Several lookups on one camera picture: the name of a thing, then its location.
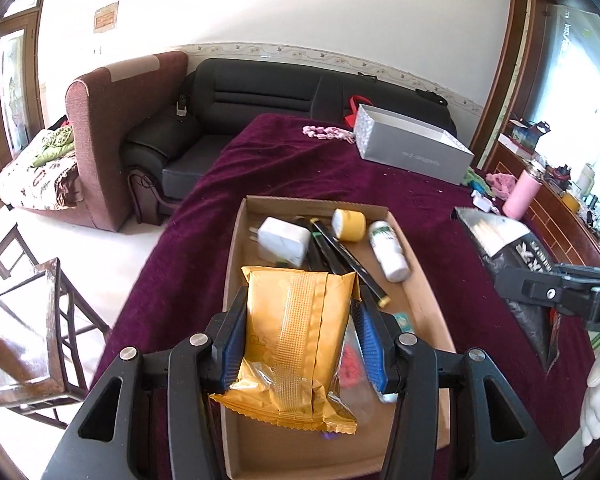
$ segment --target blue gripper pad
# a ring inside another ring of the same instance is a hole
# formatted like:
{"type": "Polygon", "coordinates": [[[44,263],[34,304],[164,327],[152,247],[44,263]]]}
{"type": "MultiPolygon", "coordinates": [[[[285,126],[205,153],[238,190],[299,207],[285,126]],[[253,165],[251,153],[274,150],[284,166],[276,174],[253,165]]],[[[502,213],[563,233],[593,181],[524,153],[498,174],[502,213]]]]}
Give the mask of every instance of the blue gripper pad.
{"type": "Polygon", "coordinates": [[[238,378],[244,357],[244,337],[247,325],[247,287],[241,287],[226,313],[211,346],[211,357],[220,368],[219,393],[224,393],[238,378]]]}
{"type": "Polygon", "coordinates": [[[391,314],[378,310],[369,288],[361,284],[362,301],[353,301],[351,317],[356,327],[366,374],[380,394],[394,394],[400,383],[394,339],[400,326],[391,314]]]}

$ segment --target wallpaper border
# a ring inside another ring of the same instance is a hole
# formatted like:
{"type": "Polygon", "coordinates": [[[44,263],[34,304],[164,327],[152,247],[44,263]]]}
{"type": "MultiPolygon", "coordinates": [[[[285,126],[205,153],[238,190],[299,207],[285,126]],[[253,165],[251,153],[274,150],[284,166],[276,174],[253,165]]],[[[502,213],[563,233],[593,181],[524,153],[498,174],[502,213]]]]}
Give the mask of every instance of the wallpaper border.
{"type": "Polygon", "coordinates": [[[298,64],[327,66],[343,72],[362,72],[375,75],[379,80],[412,90],[417,88],[433,91],[442,95],[449,102],[449,105],[455,105],[477,117],[482,115],[482,107],[478,103],[442,85],[433,83],[410,72],[404,72],[397,68],[376,63],[375,61],[355,56],[346,56],[328,50],[269,43],[195,43],[179,45],[173,48],[174,50],[177,49],[186,52],[190,58],[196,61],[195,65],[203,60],[197,58],[206,59],[208,57],[221,56],[236,59],[284,60],[298,64]]]}

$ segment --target velvet cloth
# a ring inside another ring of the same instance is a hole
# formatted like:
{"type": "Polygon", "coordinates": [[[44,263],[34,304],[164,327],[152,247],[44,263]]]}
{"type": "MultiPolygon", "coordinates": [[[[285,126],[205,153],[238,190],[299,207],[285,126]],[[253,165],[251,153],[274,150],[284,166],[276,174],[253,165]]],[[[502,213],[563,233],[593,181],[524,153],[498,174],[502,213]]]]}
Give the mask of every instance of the velvet cloth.
{"type": "MultiPolygon", "coordinates": [[[[458,352],[480,347],[490,355],[557,452],[578,429],[593,363],[582,322],[564,318],[560,357],[545,374],[463,225],[450,219],[455,206],[471,205],[470,190],[361,160],[356,146],[304,136],[305,124],[303,118],[261,115],[224,149],[173,215],[140,273],[96,380],[122,348],[172,348],[202,332],[221,310],[232,229],[246,195],[377,204],[391,210],[409,239],[458,352]]],[[[169,478],[164,419],[158,433],[160,478],[169,478]]],[[[435,478],[446,478],[447,458],[447,450],[438,453],[435,478]]]]}

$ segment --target pink tumbler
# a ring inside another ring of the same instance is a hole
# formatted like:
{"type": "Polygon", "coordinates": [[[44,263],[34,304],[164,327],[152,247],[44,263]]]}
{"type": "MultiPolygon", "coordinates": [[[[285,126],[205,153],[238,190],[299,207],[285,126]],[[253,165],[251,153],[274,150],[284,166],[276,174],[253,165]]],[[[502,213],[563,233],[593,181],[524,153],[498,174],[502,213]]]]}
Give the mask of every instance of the pink tumbler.
{"type": "Polygon", "coordinates": [[[537,166],[529,165],[520,175],[516,187],[507,198],[502,207],[502,212],[509,218],[520,220],[529,208],[538,190],[542,186],[542,174],[537,166]]]}

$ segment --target black leather sofa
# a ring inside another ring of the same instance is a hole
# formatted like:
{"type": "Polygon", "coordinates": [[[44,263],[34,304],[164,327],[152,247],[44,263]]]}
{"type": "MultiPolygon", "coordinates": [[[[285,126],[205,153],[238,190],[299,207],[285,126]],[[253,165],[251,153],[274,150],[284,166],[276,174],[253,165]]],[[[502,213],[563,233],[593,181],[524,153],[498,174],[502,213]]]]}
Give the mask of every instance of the black leather sofa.
{"type": "Polygon", "coordinates": [[[186,76],[180,95],[186,115],[177,116],[171,105],[134,127],[121,146],[139,222],[159,224],[160,214],[175,209],[221,150],[263,113],[342,123],[350,97],[362,95],[456,134],[446,102],[432,92],[312,66],[207,59],[186,76]]]}

